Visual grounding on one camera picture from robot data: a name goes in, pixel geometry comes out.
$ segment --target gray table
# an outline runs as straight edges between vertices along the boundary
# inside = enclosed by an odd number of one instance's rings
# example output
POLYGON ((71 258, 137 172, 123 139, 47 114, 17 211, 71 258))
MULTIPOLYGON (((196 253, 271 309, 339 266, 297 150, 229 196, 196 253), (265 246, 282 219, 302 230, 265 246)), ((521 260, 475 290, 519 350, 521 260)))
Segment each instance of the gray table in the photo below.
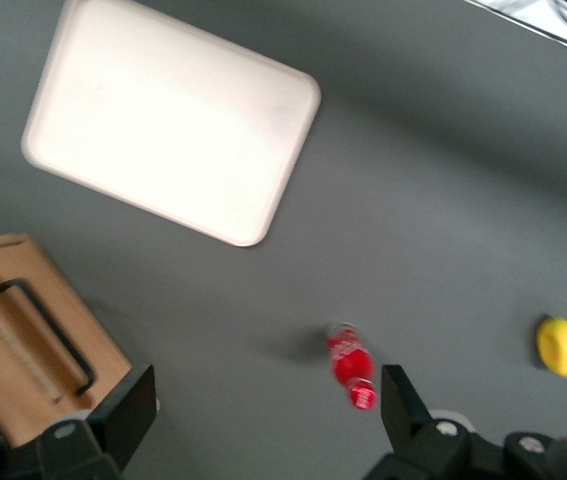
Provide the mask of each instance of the gray table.
POLYGON ((567 317, 567 50, 461 0, 144 3, 323 102, 269 235, 231 247, 25 162, 62 3, 0 1, 0 233, 35 236, 156 366, 128 478, 361 478, 389 445, 330 376, 338 320, 492 441, 567 434, 567 380, 530 348, 540 314, 567 317))

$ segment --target wooden box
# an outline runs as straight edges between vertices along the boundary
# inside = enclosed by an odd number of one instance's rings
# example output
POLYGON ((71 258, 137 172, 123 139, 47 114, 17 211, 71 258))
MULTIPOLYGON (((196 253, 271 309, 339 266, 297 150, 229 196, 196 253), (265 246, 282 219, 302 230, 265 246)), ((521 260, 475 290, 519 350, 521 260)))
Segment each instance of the wooden box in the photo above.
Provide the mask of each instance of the wooden box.
POLYGON ((10 445, 94 408, 129 369, 34 240, 0 236, 0 431, 10 445))

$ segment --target black handle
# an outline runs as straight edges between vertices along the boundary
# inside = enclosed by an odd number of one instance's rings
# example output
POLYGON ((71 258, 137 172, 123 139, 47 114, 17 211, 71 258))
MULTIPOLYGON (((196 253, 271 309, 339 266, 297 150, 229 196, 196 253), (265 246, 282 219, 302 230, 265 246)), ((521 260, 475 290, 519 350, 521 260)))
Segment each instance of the black handle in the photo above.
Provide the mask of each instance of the black handle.
POLYGON ((60 325, 56 322, 56 320, 54 320, 54 317, 52 316, 50 311, 45 307, 43 302, 36 296, 30 285, 22 278, 13 278, 12 280, 7 280, 0 284, 0 293, 5 292, 11 287, 18 287, 23 292, 23 294, 27 297, 27 299, 32 303, 34 308, 39 312, 39 315, 43 317, 45 323, 47 323, 47 325, 52 329, 54 334, 61 341, 61 343, 68 351, 68 353, 72 356, 74 361, 78 364, 81 370, 83 370, 83 373, 87 377, 87 383, 76 391, 76 396, 80 397, 94 384, 94 381, 96 380, 96 375, 94 374, 94 370, 92 370, 90 364, 83 357, 83 355, 81 355, 81 353, 74 346, 72 341, 67 337, 67 335, 65 335, 60 325))

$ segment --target white tray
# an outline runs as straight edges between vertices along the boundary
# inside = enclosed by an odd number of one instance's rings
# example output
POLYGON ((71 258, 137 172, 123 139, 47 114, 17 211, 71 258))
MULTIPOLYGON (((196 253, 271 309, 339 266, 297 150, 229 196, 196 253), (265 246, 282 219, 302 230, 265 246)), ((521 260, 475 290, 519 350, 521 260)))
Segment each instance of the white tray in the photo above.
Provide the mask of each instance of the white tray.
POLYGON ((128 0, 68 0, 29 162, 237 246, 259 242, 320 101, 308 75, 128 0))

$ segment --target plastic bottle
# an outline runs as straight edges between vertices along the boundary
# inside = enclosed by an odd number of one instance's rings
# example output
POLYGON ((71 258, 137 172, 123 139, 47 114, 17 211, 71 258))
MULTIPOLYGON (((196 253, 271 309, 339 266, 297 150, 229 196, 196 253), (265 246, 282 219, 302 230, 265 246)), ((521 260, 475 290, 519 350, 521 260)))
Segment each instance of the plastic bottle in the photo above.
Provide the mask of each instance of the plastic bottle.
POLYGON ((349 323, 335 325, 328 331, 327 344, 332 372, 347 390, 352 404, 359 410, 372 409, 377 397, 372 383, 374 360, 356 327, 349 323))

